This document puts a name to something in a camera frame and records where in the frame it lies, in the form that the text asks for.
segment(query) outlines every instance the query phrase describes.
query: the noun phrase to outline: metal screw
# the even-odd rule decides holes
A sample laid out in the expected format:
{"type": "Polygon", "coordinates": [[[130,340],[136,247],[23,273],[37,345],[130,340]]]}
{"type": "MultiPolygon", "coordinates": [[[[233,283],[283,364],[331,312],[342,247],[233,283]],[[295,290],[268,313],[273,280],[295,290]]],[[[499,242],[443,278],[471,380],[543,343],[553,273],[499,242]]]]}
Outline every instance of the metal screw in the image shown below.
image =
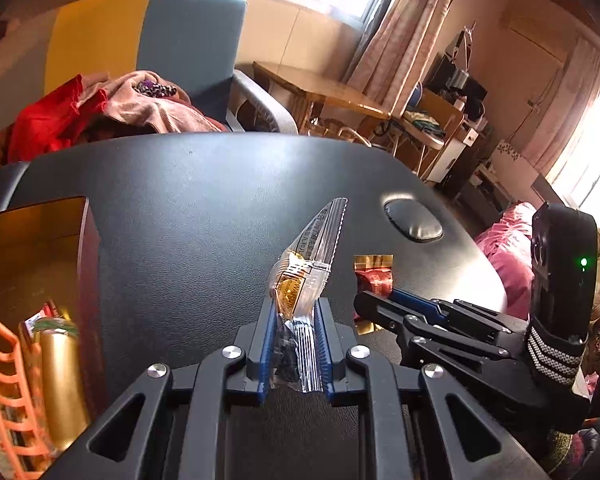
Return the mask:
{"type": "Polygon", "coordinates": [[[424,374],[431,379],[442,377],[443,373],[445,369],[440,365],[430,364],[424,367],[424,374]]]}
{"type": "Polygon", "coordinates": [[[222,349],[222,355],[227,359],[235,359],[242,355],[242,348],[236,345],[225,346],[222,349]]]}
{"type": "Polygon", "coordinates": [[[156,363],[155,365],[151,365],[146,369],[147,375],[154,379],[159,379],[164,377],[167,373],[167,367],[162,363],[156,363]]]}
{"type": "Polygon", "coordinates": [[[365,357],[369,357],[371,350],[364,345],[355,345],[349,349],[349,353],[356,359],[364,359],[365,357]]]}

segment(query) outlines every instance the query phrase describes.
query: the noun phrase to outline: red cloth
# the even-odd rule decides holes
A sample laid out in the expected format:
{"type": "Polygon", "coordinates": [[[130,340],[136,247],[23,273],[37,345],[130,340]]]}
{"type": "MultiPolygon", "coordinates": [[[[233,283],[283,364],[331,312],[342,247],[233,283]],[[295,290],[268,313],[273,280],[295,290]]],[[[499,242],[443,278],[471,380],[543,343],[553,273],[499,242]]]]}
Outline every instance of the red cloth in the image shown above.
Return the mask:
{"type": "Polygon", "coordinates": [[[24,108],[13,123],[7,163],[33,160],[43,153],[72,146],[107,104],[107,94],[98,90],[78,108],[78,98],[83,90],[82,76],[77,75],[24,108]]]}

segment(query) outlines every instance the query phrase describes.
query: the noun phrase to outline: wooden box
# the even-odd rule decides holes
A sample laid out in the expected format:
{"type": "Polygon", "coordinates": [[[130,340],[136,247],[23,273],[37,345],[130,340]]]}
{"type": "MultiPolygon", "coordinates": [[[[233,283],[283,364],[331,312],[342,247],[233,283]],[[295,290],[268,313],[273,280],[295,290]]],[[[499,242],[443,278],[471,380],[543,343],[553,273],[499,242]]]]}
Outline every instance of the wooden box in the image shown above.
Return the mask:
{"type": "Polygon", "coordinates": [[[0,322],[18,334],[18,324],[52,300],[77,325],[91,420],[108,405],[98,306],[99,243],[85,197],[0,213],[0,322]]]}

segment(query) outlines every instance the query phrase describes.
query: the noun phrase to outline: pink towel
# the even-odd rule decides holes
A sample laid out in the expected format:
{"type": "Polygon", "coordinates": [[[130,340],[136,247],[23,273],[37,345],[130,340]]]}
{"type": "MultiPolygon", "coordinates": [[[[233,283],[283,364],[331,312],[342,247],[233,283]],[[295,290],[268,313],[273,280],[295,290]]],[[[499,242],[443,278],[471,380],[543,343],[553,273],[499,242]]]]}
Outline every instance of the pink towel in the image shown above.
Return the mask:
{"type": "Polygon", "coordinates": [[[120,123],[151,126],[159,134],[222,131],[219,124],[209,120],[191,105],[189,96],[182,88],[154,72],[138,70],[117,79],[108,79],[105,73],[94,74],[85,76],[83,85],[84,91],[78,98],[77,107],[102,89],[107,94],[104,115],[120,123]],[[145,80],[175,86],[176,95],[171,98],[155,98],[133,89],[134,85],[145,80]]]}
{"type": "Polygon", "coordinates": [[[527,319],[531,304],[531,220],[536,209],[528,202],[509,207],[502,219],[480,234],[475,243],[498,273],[507,293],[506,314],[527,319]]]}

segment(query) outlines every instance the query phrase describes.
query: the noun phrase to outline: wooden table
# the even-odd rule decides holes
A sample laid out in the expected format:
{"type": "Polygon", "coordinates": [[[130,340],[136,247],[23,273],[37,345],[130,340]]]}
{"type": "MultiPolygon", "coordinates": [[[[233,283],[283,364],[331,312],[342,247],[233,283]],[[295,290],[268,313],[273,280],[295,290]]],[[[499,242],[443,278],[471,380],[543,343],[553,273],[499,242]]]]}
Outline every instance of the wooden table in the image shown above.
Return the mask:
{"type": "Polygon", "coordinates": [[[346,108],[380,120],[391,117],[388,111],[356,89],[307,70],[254,61],[253,75],[267,92],[271,83],[291,92],[294,100],[290,111],[301,135],[308,133],[311,121],[320,117],[324,105],[346,108]]]}

